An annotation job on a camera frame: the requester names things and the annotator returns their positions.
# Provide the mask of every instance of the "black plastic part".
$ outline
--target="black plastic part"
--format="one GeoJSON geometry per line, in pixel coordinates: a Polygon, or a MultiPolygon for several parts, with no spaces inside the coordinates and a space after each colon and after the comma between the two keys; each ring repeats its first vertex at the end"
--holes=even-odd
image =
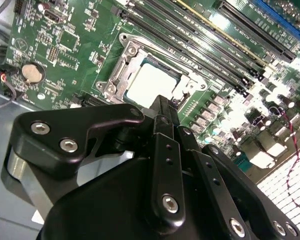
{"type": "Polygon", "coordinates": [[[143,120],[144,115],[130,104],[27,112],[14,121],[10,144],[20,158],[54,178],[68,178],[77,172],[86,157],[88,139],[97,137],[102,131],[137,126],[143,120]],[[33,133],[31,124],[36,122],[48,124],[51,131],[46,135],[33,133]],[[63,151],[59,146],[63,139],[74,140],[78,149],[72,153],[63,151]]]}
{"type": "Polygon", "coordinates": [[[0,72],[6,74],[7,76],[12,76],[19,73],[19,68],[16,66],[11,66],[7,63],[0,65],[0,72]]]}
{"type": "MultiPolygon", "coordinates": [[[[149,167],[148,158],[131,159],[65,195],[49,212],[38,240],[163,239],[145,220],[149,167]]],[[[182,183],[186,221],[164,239],[217,239],[210,203],[191,176],[183,174],[182,183]]]]}
{"type": "Polygon", "coordinates": [[[220,149],[208,144],[202,152],[212,157],[232,198],[244,203],[244,207],[239,207],[240,214],[247,217],[246,223],[258,239],[300,240],[297,226],[220,149]],[[274,221],[284,228],[286,236],[276,231],[274,221]],[[286,223],[296,230],[297,236],[292,235],[286,223]]]}
{"type": "Polygon", "coordinates": [[[222,15],[227,17],[244,32],[249,34],[255,41],[263,45],[280,59],[291,63],[297,57],[293,52],[262,30],[257,24],[239,12],[227,1],[221,1],[218,5],[218,10],[222,15]]]}

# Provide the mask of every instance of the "red cable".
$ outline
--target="red cable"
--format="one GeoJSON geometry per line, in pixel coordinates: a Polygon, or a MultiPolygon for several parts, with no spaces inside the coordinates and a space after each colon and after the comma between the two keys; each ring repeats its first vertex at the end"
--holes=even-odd
{"type": "Polygon", "coordinates": [[[288,191],[288,195],[289,197],[291,198],[292,202],[294,203],[294,205],[297,207],[297,208],[300,208],[300,205],[296,202],[296,200],[291,196],[291,193],[290,193],[290,184],[289,184],[289,180],[290,180],[290,174],[294,171],[294,168],[295,166],[299,163],[300,161],[300,156],[299,156],[299,148],[298,148],[298,145],[297,145],[297,138],[295,136],[295,132],[294,132],[294,128],[293,128],[293,125],[292,123],[289,121],[289,118],[287,116],[287,114],[283,111],[282,113],[282,116],[285,118],[285,120],[287,120],[288,122],[288,125],[289,125],[289,128],[290,128],[290,131],[291,133],[293,134],[292,135],[292,140],[293,140],[293,145],[294,145],[294,148],[295,148],[295,155],[296,155],[296,160],[294,161],[294,163],[292,164],[292,167],[290,168],[289,172],[288,172],[288,175],[286,176],[286,187],[287,187],[287,191],[288,191]]]}

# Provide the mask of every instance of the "cable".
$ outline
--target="cable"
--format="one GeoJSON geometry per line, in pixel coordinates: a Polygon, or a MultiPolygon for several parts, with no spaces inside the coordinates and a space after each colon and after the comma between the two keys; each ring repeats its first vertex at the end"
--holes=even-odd
{"type": "Polygon", "coordinates": [[[290,174],[294,171],[294,168],[296,167],[296,165],[299,163],[300,161],[300,156],[299,156],[299,148],[298,148],[298,145],[297,145],[297,138],[296,136],[294,135],[294,127],[292,125],[292,123],[290,122],[286,112],[282,109],[282,111],[279,111],[279,109],[277,109],[278,112],[283,116],[283,118],[288,122],[288,126],[289,126],[289,129],[292,133],[292,140],[293,140],[293,145],[294,145],[294,148],[295,148],[295,155],[296,155],[296,160],[294,161],[294,163],[292,164],[292,167],[290,168],[287,176],[286,176],[286,187],[287,187],[287,191],[288,191],[288,196],[291,198],[292,202],[294,203],[294,205],[297,207],[297,208],[300,208],[300,205],[296,202],[296,200],[291,196],[291,193],[290,193],[290,184],[289,184],[289,181],[290,181],[290,174]]]}
{"type": "Polygon", "coordinates": [[[17,97],[17,92],[14,88],[14,86],[12,86],[12,84],[10,82],[7,81],[7,76],[4,73],[0,74],[0,79],[3,82],[4,85],[6,85],[12,92],[12,97],[5,103],[0,104],[0,109],[6,107],[7,105],[9,105],[10,103],[12,103],[13,100],[16,99],[17,97]]]}
{"type": "Polygon", "coordinates": [[[4,0],[0,6],[0,14],[8,7],[12,0],[4,0]]]}

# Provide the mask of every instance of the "black ram slot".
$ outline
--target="black ram slot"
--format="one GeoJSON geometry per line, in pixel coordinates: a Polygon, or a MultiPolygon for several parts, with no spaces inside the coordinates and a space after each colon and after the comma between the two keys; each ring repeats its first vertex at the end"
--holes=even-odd
{"type": "Polygon", "coordinates": [[[198,19],[195,15],[189,14],[184,7],[181,5],[175,3],[172,3],[170,0],[161,0],[162,2],[165,2],[166,4],[170,5],[170,7],[175,8],[178,7],[178,11],[181,13],[180,16],[184,15],[186,16],[189,20],[193,21],[200,27],[206,29],[209,31],[211,34],[213,34],[215,37],[221,39],[224,43],[226,43],[229,46],[234,47],[237,49],[240,53],[243,53],[245,56],[247,56],[255,65],[259,66],[260,68],[263,68],[264,65],[260,64],[253,56],[251,56],[248,52],[242,50],[239,46],[237,46],[235,43],[230,41],[228,38],[220,34],[218,31],[215,29],[211,28],[210,26],[204,24],[201,19],[198,19]]]}
{"type": "Polygon", "coordinates": [[[227,17],[231,22],[237,25],[245,33],[263,45],[267,50],[275,54],[278,58],[285,62],[291,63],[297,56],[283,46],[280,42],[262,30],[257,24],[239,12],[227,1],[222,1],[218,6],[219,12],[227,17]]]}
{"type": "Polygon", "coordinates": [[[171,41],[168,37],[166,37],[164,34],[162,34],[160,31],[157,29],[153,28],[153,26],[149,25],[147,22],[142,21],[141,19],[137,18],[135,15],[126,13],[125,11],[122,11],[120,16],[123,19],[126,19],[129,21],[131,24],[135,26],[139,26],[141,29],[143,29],[145,32],[148,32],[157,38],[161,39],[161,41],[165,42],[168,44],[171,49],[174,51],[178,52],[179,54],[183,55],[185,58],[191,59],[193,63],[198,65],[201,69],[205,69],[209,74],[217,76],[221,81],[224,83],[229,84],[232,86],[239,94],[241,94],[243,97],[248,96],[249,94],[245,91],[244,87],[241,86],[238,83],[233,83],[232,81],[224,78],[218,71],[214,70],[211,68],[209,65],[207,65],[205,62],[202,62],[200,59],[198,59],[196,56],[193,56],[193,54],[184,48],[179,49],[179,45],[175,44],[175,42],[171,41]]]}
{"type": "MultiPolygon", "coordinates": [[[[219,52],[221,55],[223,55],[224,58],[226,58],[230,62],[235,62],[237,65],[245,69],[248,73],[252,73],[252,75],[256,74],[257,71],[253,69],[249,64],[247,64],[242,59],[238,58],[234,53],[231,51],[226,51],[222,47],[219,46],[218,42],[213,41],[212,39],[209,39],[208,37],[204,36],[203,33],[199,33],[196,29],[194,29],[191,25],[189,25],[189,22],[181,18],[179,15],[176,15],[174,11],[171,11],[170,9],[166,8],[165,5],[159,5],[154,0],[147,0],[145,1],[147,5],[149,5],[151,8],[158,11],[160,14],[165,16],[166,18],[171,18],[174,21],[176,21],[178,24],[182,25],[182,28],[188,31],[189,33],[192,33],[194,36],[196,36],[198,39],[200,39],[203,42],[206,42],[209,46],[214,48],[217,52],[219,52]]],[[[228,47],[233,47],[229,43],[225,42],[225,44],[228,45],[228,47]]]]}
{"type": "Polygon", "coordinates": [[[220,69],[223,69],[227,74],[233,75],[232,77],[236,79],[237,81],[240,81],[244,83],[246,81],[246,78],[241,75],[241,73],[234,70],[232,67],[227,65],[225,62],[220,61],[214,54],[207,52],[204,48],[202,48],[198,43],[194,42],[191,38],[189,38],[186,35],[182,35],[177,31],[174,31],[171,29],[171,26],[166,23],[165,21],[162,21],[159,18],[153,19],[153,15],[147,11],[146,9],[143,9],[142,7],[139,7],[138,5],[135,6],[133,9],[136,13],[139,15],[147,16],[149,19],[156,21],[162,29],[164,29],[167,33],[174,36],[176,39],[179,38],[179,41],[183,41],[185,45],[193,46],[193,48],[200,53],[202,56],[204,56],[206,59],[208,59],[210,62],[214,63],[217,67],[220,69]]]}

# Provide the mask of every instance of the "silver bolt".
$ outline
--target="silver bolt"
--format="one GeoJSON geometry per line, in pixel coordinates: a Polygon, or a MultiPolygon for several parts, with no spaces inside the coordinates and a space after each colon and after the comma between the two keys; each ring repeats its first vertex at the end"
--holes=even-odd
{"type": "Polygon", "coordinates": [[[60,148],[68,153],[73,153],[77,151],[78,144],[74,140],[66,138],[60,142],[60,148]]]}
{"type": "Polygon", "coordinates": [[[191,131],[190,131],[188,128],[186,128],[186,127],[183,128],[183,131],[184,131],[185,134],[187,134],[187,135],[190,135],[190,134],[191,134],[191,131]]]}
{"type": "Polygon", "coordinates": [[[31,131],[35,134],[46,135],[50,132],[50,127],[43,122],[35,122],[31,124],[31,131]]]}
{"type": "Polygon", "coordinates": [[[214,152],[215,154],[219,154],[218,149],[216,149],[215,147],[212,147],[211,150],[212,150],[212,152],[214,152]]]}
{"type": "Polygon", "coordinates": [[[161,121],[162,121],[164,124],[169,124],[169,121],[168,121],[168,119],[167,119],[165,116],[161,117],[161,121]]]}
{"type": "Polygon", "coordinates": [[[298,235],[297,231],[289,223],[286,223],[285,225],[293,236],[296,237],[298,235]]]}
{"type": "Polygon", "coordinates": [[[131,108],[130,111],[131,111],[131,113],[132,113],[133,115],[135,115],[135,116],[137,116],[137,117],[140,116],[140,112],[139,112],[137,109],[131,108]]]}
{"type": "Polygon", "coordinates": [[[178,211],[178,203],[172,196],[164,196],[162,204],[169,213],[175,214],[178,211]]]}
{"type": "Polygon", "coordinates": [[[273,221],[273,225],[275,230],[277,230],[278,233],[280,233],[282,236],[286,235],[286,231],[277,221],[273,221]]]}
{"type": "Polygon", "coordinates": [[[240,238],[244,238],[246,233],[245,233],[245,229],[243,228],[243,226],[240,224],[240,222],[238,222],[237,220],[235,220],[234,218],[230,219],[230,225],[232,230],[240,237],[240,238]]]}
{"type": "Polygon", "coordinates": [[[128,48],[128,53],[131,55],[135,55],[137,52],[137,49],[134,46],[131,46],[128,48]]]}
{"type": "Polygon", "coordinates": [[[39,100],[43,100],[46,98],[46,95],[44,95],[42,92],[39,92],[36,97],[39,99],[39,100]]]}

